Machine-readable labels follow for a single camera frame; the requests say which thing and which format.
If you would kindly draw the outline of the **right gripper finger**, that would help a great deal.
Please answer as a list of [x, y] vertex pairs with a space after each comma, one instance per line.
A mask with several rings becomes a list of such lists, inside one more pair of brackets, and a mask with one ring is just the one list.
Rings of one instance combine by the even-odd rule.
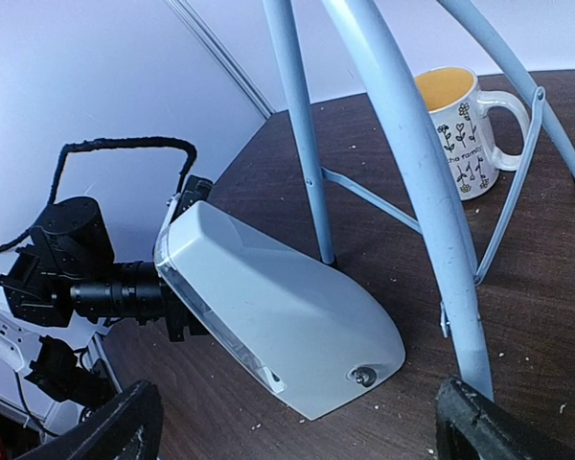
[[575, 448], [525, 424], [458, 378], [435, 405], [440, 459], [575, 459]]

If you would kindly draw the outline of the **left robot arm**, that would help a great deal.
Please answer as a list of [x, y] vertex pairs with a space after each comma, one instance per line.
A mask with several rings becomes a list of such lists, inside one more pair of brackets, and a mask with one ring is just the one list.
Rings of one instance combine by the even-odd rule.
[[23, 238], [26, 245], [0, 253], [0, 358], [42, 440], [120, 392], [102, 345], [114, 324], [164, 319], [172, 342], [206, 334], [153, 263], [116, 262], [94, 198], [47, 205]]

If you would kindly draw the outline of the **white metronome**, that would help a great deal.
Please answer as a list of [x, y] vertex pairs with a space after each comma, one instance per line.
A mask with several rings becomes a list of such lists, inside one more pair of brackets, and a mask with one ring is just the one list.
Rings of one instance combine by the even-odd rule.
[[309, 420], [404, 364], [395, 322], [364, 287], [206, 201], [169, 206], [154, 264], [215, 341]]

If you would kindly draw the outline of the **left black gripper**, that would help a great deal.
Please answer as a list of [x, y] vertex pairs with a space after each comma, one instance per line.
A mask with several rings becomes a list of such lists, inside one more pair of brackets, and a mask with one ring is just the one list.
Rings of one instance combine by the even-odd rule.
[[[160, 292], [170, 341], [206, 335], [206, 328], [178, 296], [160, 281]], [[138, 380], [86, 421], [35, 448], [23, 459], [156, 459], [164, 410], [158, 387]]]

